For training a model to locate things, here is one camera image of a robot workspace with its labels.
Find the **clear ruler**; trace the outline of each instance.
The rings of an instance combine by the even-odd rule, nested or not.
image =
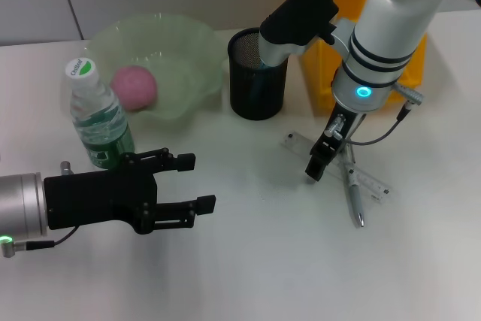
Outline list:
[[[281,143],[285,148],[300,156],[306,162],[309,162],[310,150],[314,145],[312,140],[298,134],[297,132],[290,132],[283,138]],[[329,173],[346,184],[346,168],[353,170],[353,174],[361,186],[363,198],[369,198],[375,202],[383,203],[392,195],[393,189],[389,185],[363,171],[356,164],[352,162],[344,162],[340,156],[337,156],[331,162],[331,164],[325,169],[325,173]]]

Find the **yellow container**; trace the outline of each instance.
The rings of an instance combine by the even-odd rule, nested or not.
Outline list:
[[[357,22],[366,0],[334,0],[334,2],[339,7],[338,19],[348,18]],[[422,39],[421,44],[404,70],[400,83],[413,88],[421,84],[425,50],[426,36]],[[341,60],[340,55],[323,41],[317,41],[301,57],[304,79],[309,90],[311,104],[316,113],[326,114],[334,107],[331,82]],[[401,100],[403,98],[393,92],[389,96],[388,103]]]

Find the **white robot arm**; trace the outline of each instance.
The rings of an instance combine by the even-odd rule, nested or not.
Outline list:
[[[367,0],[357,24],[341,19],[333,26],[329,22],[337,13],[333,0],[287,0],[261,24],[259,55],[267,66],[279,65],[290,53],[303,53],[319,38],[343,57],[332,83],[336,105],[310,152],[306,169],[310,177],[319,180],[345,144],[355,144],[349,138],[359,122],[380,109],[392,90],[402,94],[407,103],[389,133],[413,104],[421,104],[422,95],[398,84],[398,79],[441,1]]]

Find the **bottle water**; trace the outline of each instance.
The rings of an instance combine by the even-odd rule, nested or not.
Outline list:
[[[122,153],[135,151],[119,99],[100,81],[91,59],[72,60],[65,73],[72,88],[70,113],[74,127],[90,160],[99,168],[115,167]]]

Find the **green plastic bowl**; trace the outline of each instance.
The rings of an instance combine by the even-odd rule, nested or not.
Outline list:
[[[225,44],[211,27],[188,17],[139,14],[102,30],[89,42],[87,57],[110,83],[127,65],[147,68],[157,82],[157,102],[142,111],[164,120],[178,118],[222,88]]]

